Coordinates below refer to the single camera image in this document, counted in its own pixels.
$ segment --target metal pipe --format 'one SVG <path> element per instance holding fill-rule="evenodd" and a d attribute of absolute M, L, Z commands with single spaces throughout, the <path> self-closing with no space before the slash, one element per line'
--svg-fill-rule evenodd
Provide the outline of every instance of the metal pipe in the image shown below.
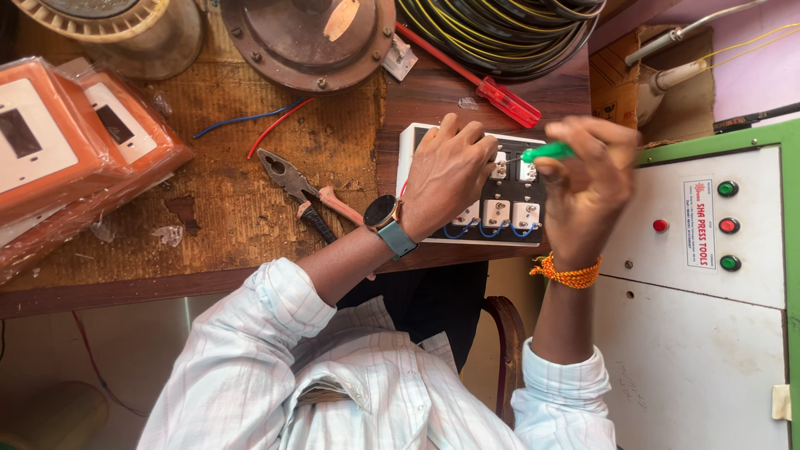
<path fill-rule="evenodd" d="M 700 20 L 692 23 L 686 28 L 681 28 L 680 26 L 674 30 L 670 30 L 665 34 L 657 37 L 650 41 L 647 45 L 636 50 L 634 53 L 629 54 L 625 57 L 625 64 L 628 66 L 633 66 L 634 62 L 637 62 L 639 59 L 646 57 L 648 54 L 654 53 L 655 51 L 661 50 L 665 46 L 669 46 L 672 42 L 680 41 L 681 39 L 685 38 L 689 33 L 694 30 L 697 30 L 701 26 L 706 25 L 708 22 L 720 18 L 722 16 L 727 16 L 728 14 L 737 13 L 739 11 L 748 10 L 754 6 L 761 5 L 764 2 L 769 0 L 754 0 L 749 3 L 745 3 L 744 5 L 734 6 L 732 8 L 728 8 L 727 10 L 718 11 L 716 13 L 710 14 L 701 18 Z"/>

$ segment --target striped shirt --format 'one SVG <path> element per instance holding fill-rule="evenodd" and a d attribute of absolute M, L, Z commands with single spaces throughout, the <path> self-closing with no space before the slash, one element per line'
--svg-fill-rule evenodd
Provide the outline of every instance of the striped shirt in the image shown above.
<path fill-rule="evenodd" d="M 413 344 L 381 297 L 336 311 L 279 259 L 194 321 L 138 448 L 616 448 L 600 351 L 561 366 L 529 344 L 512 431 L 464 388 L 443 333 Z"/>

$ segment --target cable coil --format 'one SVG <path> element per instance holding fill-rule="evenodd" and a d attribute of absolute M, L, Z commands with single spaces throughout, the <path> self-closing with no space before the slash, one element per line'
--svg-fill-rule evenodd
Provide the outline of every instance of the cable coil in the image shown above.
<path fill-rule="evenodd" d="M 398 0 L 410 24 L 475 73 L 528 80 L 586 44 L 606 0 Z"/>

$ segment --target hand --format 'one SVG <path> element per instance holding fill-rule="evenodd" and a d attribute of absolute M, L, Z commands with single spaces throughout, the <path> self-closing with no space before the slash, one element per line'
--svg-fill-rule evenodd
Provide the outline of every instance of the hand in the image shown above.
<path fill-rule="evenodd" d="M 422 138 L 402 196 L 400 226 L 414 242 L 430 236 L 479 199 L 496 167 L 498 140 L 483 135 L 480 122 L 458 131 L 450 113 Z"/>
<path fill-rule="evenodd" d="M 547 183 L 545 231 L 557 271 L 594 266 L 633 193 L 638 132 L 593 117 L 550 123 L 547 135 L 572 147 L 590 177 L 585 191 L 570 192 L 570 172 L 556 159 L 536 158 Z"/>

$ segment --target teal watch strap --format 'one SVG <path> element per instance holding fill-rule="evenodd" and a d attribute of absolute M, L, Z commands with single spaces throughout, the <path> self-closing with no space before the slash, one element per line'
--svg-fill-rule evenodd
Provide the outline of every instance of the teal watch strap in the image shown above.
<path fill-rule="evenodd" d="M 405 256 L 410 251 L 417 248 L 417 244 L 411 240 L 400 224 L 392 220 L 388 225 L 378 230 L 378 235 L 386 241 L 386 245 L 397 256 Z"/>

